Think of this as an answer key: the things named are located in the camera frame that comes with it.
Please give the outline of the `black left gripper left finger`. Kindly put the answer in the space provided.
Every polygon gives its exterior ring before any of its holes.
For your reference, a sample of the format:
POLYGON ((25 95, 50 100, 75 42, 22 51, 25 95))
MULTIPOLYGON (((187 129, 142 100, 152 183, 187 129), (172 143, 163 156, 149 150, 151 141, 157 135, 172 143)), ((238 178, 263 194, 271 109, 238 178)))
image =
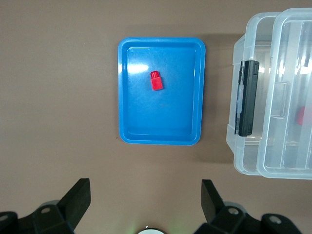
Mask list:
POLYGON ((2 234, 73 234, 91 204, 90 179, 81 178, 55 204, 47 203, 18 218, 13 211, 1 212, 2 234))

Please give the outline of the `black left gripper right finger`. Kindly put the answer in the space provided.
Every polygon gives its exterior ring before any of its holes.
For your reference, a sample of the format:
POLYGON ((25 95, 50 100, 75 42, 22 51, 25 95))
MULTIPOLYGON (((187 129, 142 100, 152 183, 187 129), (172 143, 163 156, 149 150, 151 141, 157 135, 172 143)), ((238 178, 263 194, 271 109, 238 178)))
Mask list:
POLYGON ((242 206, 224 202, 213 182, 201 182, 201 207, 206 218, 196 234, 298 234, 300 230, 287 217, 264 214, 260 220, 250 216, 242 206))

